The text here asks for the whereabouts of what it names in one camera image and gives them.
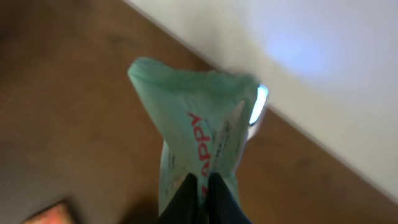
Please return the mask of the white teal wipes packet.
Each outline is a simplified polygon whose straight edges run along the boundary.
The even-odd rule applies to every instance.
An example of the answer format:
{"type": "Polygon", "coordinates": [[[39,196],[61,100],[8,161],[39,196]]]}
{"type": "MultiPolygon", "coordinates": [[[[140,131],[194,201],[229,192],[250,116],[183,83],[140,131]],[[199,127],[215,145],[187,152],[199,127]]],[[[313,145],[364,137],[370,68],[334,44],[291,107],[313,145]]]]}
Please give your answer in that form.
{"type": "Polygon", "coordinates": [[[188,174],[197,177],[200,203],[214,172],[238,198],[235,173],[262,84],[249,75],[181,70],[145,57],[132,63],[128,75],[164,140],[159,210],[166,209],[188,174]]]}

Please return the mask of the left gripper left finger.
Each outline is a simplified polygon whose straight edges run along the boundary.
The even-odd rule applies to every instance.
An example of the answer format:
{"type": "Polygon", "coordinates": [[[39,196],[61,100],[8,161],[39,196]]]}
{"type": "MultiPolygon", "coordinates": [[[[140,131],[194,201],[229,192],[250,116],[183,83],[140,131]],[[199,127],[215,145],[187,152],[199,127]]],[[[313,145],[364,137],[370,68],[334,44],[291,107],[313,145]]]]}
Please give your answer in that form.
{"type": "Polygon", "coordinates": [[[198,212],[197,178],[188,174],[161,213],[158,224],[196,224],[198,212]]]}

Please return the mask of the small orange snack box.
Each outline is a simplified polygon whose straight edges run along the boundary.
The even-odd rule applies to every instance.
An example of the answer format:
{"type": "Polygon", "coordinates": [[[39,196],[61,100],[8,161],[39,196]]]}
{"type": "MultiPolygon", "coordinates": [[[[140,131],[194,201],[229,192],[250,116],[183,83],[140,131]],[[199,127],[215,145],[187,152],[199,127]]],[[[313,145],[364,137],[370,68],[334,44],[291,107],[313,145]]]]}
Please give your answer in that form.
{"type": "Polygon", "coordinates": [[[61,201],[33,214],[22,224],[79,224],[79,220],[70,204],[61,201]]]}

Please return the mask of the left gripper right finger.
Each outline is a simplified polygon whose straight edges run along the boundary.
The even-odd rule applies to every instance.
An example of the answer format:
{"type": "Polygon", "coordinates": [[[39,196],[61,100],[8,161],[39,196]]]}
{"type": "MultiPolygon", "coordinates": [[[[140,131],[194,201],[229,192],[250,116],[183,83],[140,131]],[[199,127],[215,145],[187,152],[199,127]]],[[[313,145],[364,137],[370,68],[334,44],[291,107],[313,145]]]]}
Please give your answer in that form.
{"type": "Polygon", "coordinates": [[[207,207],[209,224],[251,224],[218,173],[209,178],[207,207]]]}

